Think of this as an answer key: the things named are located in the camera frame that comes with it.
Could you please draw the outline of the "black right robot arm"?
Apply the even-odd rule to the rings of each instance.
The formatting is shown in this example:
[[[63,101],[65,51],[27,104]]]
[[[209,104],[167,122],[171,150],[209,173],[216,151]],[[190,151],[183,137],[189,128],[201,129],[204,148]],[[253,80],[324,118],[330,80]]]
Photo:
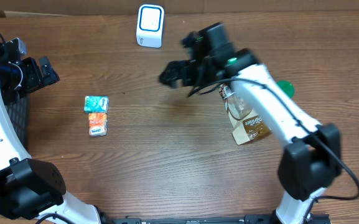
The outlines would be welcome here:
[[[168,63],[159,81],[175,88],[180,81],[192,94],[219,83],[256,110],[279,140],[283,155],[278,177],[284,195],[266,223],[330,223],[328,215],[314,215],[318,197],[341,174],[340,132],[322,125],[301,110],[276,84],[267,67],[251,51],[236,51],[220,22],[182,40],[190,59]]]

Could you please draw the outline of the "green lid jar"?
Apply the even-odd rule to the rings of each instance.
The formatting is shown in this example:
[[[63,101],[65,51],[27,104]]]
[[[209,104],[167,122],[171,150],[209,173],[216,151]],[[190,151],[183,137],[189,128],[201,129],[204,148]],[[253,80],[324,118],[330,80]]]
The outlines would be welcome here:
[[[280,80],[276,82],[280,89],[289,97],[292,98],[295,94],[294,86],[291,82]]]

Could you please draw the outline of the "beige snack bag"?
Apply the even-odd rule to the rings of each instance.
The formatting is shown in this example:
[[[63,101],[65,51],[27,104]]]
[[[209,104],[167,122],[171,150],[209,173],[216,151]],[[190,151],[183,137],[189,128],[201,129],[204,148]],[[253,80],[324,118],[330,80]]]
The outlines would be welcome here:
[[[252,109],[228,85],[221,84],[218,92],[233,126],[231,134],[237,145],[256,141],[271,134],[271,130],[263,123],[257,111]]]

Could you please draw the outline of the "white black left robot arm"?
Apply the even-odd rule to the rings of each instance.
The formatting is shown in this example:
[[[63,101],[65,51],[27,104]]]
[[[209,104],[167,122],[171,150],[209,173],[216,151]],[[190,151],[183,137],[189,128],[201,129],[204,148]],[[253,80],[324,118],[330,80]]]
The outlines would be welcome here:
[[[67,191],[55,165],[27,152],[17,136],[26,126],[25,111],[7,112],[7,106],[59,80],[47,57],[36,62],[26,57],[20,39],[0,40],[0,215],[37,223],[110,223],[99,208]]]

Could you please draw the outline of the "orange white small packet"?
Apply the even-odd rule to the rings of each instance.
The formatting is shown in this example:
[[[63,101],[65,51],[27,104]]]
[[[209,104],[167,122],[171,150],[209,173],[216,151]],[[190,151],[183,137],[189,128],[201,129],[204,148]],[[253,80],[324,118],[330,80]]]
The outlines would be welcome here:
[[[89,135],[92,137],[106,136],[108,119],[106,113],[90,113],[88,115]]]

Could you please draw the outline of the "teal tissue packet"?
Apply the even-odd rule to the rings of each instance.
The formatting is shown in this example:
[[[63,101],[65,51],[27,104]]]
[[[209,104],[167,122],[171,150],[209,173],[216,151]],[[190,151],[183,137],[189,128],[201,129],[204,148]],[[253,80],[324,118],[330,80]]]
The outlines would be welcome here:
[[[86,113],[107,113],[109,102],[107,96],[86,96],[83,110]]]

